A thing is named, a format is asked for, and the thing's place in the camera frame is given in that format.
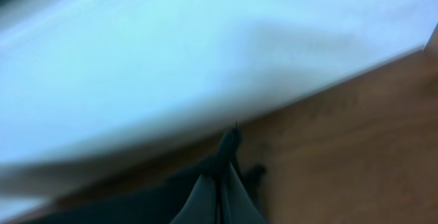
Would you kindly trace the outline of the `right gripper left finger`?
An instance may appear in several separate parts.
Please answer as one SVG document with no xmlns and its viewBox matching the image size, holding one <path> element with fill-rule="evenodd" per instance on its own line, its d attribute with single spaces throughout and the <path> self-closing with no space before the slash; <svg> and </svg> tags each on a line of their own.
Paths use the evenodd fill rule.
<svg viewBox="0 0 438 224">
<path fill-rule="evenodd" d="M 215 224 L 216 204 L 215 181 L 201 175 L 184 206 L 170 224 Z"/>
</svg>

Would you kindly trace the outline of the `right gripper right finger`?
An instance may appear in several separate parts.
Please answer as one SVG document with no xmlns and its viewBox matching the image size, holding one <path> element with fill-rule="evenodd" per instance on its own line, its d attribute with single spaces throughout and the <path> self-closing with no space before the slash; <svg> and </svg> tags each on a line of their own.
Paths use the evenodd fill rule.
<svg viewBox="0 0 438 224">
<path fill-rule="evenodd" d="M 222 222 L 224 224 L 267 224 L 252 203 L 233 165 L 229 163 L 220 184 Z"/>
</svg>

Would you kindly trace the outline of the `black t-shirt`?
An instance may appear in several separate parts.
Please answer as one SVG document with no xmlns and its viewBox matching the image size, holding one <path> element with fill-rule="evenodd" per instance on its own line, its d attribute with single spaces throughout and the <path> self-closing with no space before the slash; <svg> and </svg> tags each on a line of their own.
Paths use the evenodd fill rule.
<svg viewBox="0 0 438 224">
<path fill-rule="evenodd" d="M 258 189 L 266 168 L 256 164 L 242 173 L 236 152 L 242 143 L 242 133 L 233 128 L 224 134 L 217 153 L 169 177 L 164 182 L 128 195 L 110 197 L 32 220 L 31 224 L 160 224 L 170 223 L 188 199 L 201 175 L 216 183 L 216 223 L 222 222 L 220 184 L 231 163 L 243 183 L 252 203 L 261 213 Z"/>
</svg>

